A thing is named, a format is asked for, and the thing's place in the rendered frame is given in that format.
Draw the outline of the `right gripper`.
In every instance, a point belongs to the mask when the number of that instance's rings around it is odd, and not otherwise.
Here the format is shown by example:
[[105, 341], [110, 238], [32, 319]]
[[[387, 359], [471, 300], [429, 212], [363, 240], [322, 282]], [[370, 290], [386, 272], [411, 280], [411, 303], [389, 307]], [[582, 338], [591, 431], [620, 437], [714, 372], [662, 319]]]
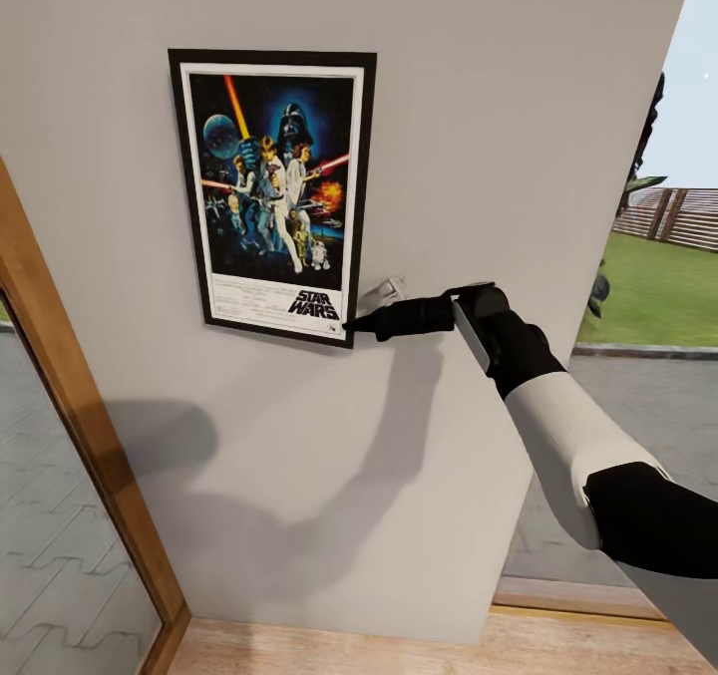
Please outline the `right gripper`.
[[424, 319], [424, 301], [425, 297], [384, 305], [371, 316], [342, 323], [342, 329], [375, 333], [379, 343], [398, 335], [429, 333]]

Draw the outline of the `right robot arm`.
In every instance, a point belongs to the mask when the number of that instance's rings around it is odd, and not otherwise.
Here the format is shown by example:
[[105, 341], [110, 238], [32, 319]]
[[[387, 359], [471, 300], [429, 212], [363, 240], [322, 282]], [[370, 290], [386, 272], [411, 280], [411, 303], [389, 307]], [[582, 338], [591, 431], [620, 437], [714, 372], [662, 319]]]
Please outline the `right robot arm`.
[[391, 337], [460, 330], [512, 416], [565, 532], [602, 550], [718, 670], [718, 503], [676, 484], [583, 391], [535, 324], [484, 281], [409, 299], [403, 274], [387, 298], [342, 329]]

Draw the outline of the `poster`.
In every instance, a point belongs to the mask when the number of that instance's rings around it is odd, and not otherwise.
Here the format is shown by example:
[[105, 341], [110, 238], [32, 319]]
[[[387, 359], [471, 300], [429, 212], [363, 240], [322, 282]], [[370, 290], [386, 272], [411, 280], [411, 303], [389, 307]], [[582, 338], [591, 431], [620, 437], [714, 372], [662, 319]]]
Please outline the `poster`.
[[352, 349], [378, 53], [167, 52], [205, 324]]

